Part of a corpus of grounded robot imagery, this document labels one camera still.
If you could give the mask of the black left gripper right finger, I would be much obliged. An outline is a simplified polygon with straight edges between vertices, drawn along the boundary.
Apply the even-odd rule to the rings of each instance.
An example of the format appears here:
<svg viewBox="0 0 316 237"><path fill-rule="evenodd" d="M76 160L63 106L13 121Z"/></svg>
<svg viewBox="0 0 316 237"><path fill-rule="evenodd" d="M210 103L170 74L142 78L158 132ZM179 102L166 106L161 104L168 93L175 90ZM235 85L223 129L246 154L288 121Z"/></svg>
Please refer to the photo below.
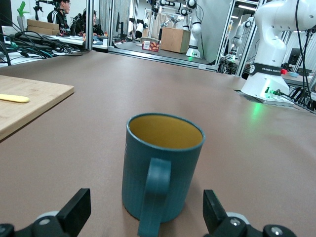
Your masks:
<svg viewBox="0 0 316 237"><path fill-rule="evenodd" d="M240 215L229 216L213 190L203 191L203 218L208 230L206 237L294 237L289 228L270 224L257 230Z"/></svg>

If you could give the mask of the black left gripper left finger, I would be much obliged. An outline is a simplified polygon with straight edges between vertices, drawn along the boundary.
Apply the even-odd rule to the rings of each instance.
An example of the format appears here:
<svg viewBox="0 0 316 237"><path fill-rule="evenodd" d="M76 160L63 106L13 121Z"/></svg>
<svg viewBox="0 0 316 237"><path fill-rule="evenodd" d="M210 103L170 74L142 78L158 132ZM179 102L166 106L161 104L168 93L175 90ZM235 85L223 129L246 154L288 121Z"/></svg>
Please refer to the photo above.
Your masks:
<svg viewBox="0 0 316 237"><path fill-rule="evenodd" d="M89 188L81 188L57 212L38 218L29 226L15 230L9 223L0 225L2 237L76 237L91 214L91 195Z"/></svg>

